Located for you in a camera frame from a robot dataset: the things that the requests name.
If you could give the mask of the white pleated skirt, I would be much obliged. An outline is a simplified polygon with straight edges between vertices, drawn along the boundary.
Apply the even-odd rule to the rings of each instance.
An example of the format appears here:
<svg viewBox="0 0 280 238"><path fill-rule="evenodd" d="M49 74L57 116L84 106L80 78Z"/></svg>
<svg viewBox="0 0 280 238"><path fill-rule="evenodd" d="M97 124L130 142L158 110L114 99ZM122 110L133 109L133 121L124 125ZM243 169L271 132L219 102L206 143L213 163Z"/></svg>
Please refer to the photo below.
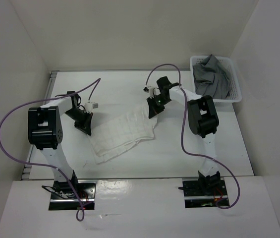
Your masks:
<svg viewBox="0 0 280 238"><path fill-rule="evenodd" d="M135 147L138 143L155 139L158 118L149 118L146 104L92 129L89 137L96 164L103 164Z"/></svg>

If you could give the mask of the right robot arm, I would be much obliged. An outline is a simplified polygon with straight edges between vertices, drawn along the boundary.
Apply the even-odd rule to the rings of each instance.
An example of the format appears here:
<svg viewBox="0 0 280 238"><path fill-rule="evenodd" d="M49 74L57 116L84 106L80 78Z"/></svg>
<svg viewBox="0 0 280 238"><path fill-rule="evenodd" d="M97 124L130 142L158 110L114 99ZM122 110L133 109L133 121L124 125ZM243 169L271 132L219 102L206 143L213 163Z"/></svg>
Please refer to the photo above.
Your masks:
<svg viewBox="0 0 280 238"><path fill-rule="evenodd" d="M182 88L179 83L171 83L164 76L157 80L157 88L146 86L144 91L149 93L147 103L148 117L151 119L163 112L165 105L176 101L184 105L183 122L188 123L191 132L199 137L200 145L210 156L204 161L198 171L198 189L204 195L209 195L219 186L221 175L215 162L216 152L213 140L219 118L211 96L200 96Z"/></svg>

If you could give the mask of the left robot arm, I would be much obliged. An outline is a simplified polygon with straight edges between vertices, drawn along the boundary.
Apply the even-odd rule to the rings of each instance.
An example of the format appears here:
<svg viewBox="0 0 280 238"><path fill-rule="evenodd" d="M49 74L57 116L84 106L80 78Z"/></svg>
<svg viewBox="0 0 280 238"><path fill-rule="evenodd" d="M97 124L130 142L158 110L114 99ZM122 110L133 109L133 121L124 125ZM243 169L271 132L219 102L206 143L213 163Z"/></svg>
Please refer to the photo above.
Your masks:
<svg viewBox="0 0 280 238"><path fill-rule="evenodd" d="M76 197L81 186L62 149L61 115L73 119L74 127L90 136L93 113L79 108L80 101L78 93L68 91L59 99L28 110L28 140L41 151L48 165L54 166L54 188L68 198Z"/></svg>

